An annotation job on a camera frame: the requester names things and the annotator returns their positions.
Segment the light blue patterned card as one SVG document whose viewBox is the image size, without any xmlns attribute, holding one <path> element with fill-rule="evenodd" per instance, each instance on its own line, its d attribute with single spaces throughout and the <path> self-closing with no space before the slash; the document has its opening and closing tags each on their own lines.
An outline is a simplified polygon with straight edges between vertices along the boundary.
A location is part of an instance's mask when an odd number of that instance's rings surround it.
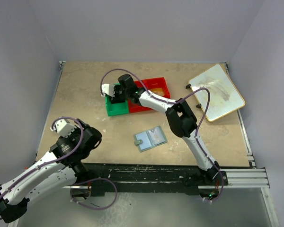
<svg viewBox="0 0 284 227">
<path fill-rule="evenodd" d="M 161 130 L 161 127 L 157 126 L 147 131 L 150 137 L 151 144 L 154 146 L 163 144 L 166 142 L 165 136 Z"/>
</svg>

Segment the green card holder wallet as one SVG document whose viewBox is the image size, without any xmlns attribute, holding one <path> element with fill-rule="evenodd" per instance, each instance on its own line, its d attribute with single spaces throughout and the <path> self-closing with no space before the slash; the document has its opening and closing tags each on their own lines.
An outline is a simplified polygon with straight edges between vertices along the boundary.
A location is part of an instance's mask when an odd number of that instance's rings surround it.
<svg viewBox="0 0 284 227">
<path fill-rule="evenodd" d="M 168 142 L 161 126 L 139 132 L 133 136 L 134 145 L 139 152 L 145 152 Z"/>
</svg>

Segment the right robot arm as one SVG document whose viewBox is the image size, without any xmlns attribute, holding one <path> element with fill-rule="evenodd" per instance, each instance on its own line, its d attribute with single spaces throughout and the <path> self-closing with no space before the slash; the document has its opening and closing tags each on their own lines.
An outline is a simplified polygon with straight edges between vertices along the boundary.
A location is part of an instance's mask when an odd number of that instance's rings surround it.
<svg viewBox="0 0 284 227">
<path fill-rule="evenodd" d="M 118 85 L 102 85 L 102 92 L 117 101 L 130 100 L 134 104 L 165 114 L 170 130 L 188 145 L 200 172 L 210 180 L 224 184 L 221 168 L 198 136 L 200 124 L 185 99 L 172 100 L 151 92 L 145 86 L 137 87 L 129 74 L 120 76 L 118 82 Z"/>
</svg>

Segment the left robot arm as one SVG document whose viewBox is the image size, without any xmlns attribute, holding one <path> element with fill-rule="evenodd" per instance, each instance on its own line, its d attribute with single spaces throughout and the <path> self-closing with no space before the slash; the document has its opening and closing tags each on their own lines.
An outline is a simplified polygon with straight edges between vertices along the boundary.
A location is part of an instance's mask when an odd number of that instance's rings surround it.
<svg viewBox="0 0 284 227">
<path fill-rule="evenodd" d="M 51 125 L 58 140 L 31 167 L 0 184 L 0 221 L 11 223 L 23 216 L 29 205 L 47 193 L 80 183 L 90 176 L 82 163 L 102 141 L 102 134 L 77 118 L 60 117 Z"/>
</svg>

